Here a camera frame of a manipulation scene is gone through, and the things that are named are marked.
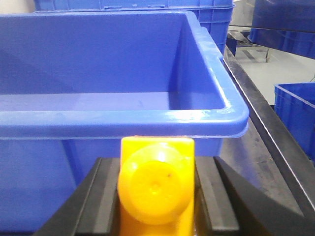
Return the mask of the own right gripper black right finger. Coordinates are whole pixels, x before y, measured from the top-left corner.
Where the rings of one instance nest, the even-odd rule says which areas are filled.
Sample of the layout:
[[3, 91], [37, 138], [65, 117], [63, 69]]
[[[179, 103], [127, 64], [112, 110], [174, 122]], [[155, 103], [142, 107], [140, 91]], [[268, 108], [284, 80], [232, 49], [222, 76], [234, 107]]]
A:
[[313, 236], [314, 221], [266, 196], [219, 157], [195, 159], [198, 236]]

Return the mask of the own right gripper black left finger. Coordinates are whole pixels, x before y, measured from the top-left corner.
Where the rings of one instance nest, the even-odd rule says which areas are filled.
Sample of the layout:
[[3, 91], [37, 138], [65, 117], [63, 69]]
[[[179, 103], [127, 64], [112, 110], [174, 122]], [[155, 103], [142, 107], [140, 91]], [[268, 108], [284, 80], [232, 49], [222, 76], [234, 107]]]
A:
[[36, 236], [117, 236], [119, 158], [98, 158], [82, 183]]

